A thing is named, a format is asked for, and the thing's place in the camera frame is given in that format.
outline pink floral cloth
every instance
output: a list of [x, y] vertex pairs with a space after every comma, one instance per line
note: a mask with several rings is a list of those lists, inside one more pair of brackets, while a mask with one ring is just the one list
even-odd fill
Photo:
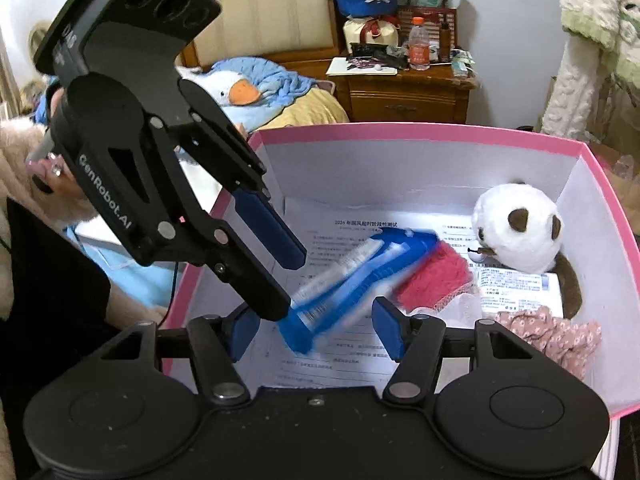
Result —
[[500, 312], [495, 320], [580, 380], [584, 378], [587, 359], [602, 340], [598, 322], [572, 323], [553, 317], [546, 306]]

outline pink box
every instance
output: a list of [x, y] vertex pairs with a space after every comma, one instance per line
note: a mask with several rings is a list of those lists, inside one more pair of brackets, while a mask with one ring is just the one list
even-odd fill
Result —
[[[543, 190], [558, 204], [565, 225], [563, 251], [580, 279], [584, 303], [575, 320], [597, 320], [602, 326], [603, 341], [586, 383], [600, 394], [612, 418], [640, 408], [640, 254], [624, 212], [586, 145], [499, 128], [418, 123], [267, 130], [255, 134], [251, 145], [268, 168], [264, 181], [274, 207], [308, 248], [313, 244], [309, 226], [320, 217], [339, 222], [366, 214], [379, 218], [385, 212], [400, 223], [444, 214], [465, 218], [480, 194], [497, 184], [523, 180]], [[227, 220], [292, 292], [301, 273], [275, 263], [236, 215], [232, 202], [223, 190], [212, 215]], [[301, 221], [305, 215], [308, 225]], [[167, 326], [181, 326], [206, 313], [226, 314], [240, 303], [209, 269], [188, 266]], [[265, 337], [271, 337], [269, 345], [280, 344], [277, 331], [262, 325], [260, 332], [270, 334], [262, 334], [261, 342], [238, 363], [250, 388], [252, 381], [254, 386], [270, 381], [264, 373], [247, 378]], [[182, 363], [174, 363], [170, 373], [187, 383], [192, 380]]]

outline drawer handle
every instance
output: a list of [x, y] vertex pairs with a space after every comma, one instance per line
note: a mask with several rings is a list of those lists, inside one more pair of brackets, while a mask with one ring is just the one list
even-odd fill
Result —
[[418, 108], [415, 106], [405, 106], [405, 105], [385, 105], [385, 108], [390, 108], [391, 110], [395, 110], [396, 112], [417, 112]]

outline red fabric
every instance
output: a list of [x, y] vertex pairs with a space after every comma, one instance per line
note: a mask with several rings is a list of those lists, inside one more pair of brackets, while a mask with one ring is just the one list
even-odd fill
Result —
[[378, 22], [391, 23], [395, 28], [400, 28], [400, 22], [395, 16], [379, 16], [366, 22], [360, 29], [360, 43], [367, 43], [367, 32], [371, 32], [372, 37], [380, 35], [380, 24]]
[[407, 312], [419, 306], [433, 308], [471, 281], [466, 260], [449, 244], [439, 241], [414, 274], [396, 289], [396, 297]]

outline wooden headboard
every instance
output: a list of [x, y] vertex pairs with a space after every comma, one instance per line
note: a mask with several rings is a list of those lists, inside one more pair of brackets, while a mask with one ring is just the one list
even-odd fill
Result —
[[182, 53], [185, 66], [261, 56], [324, 78], [340, 44], [333, 0], [220, 0], [222, 13]]

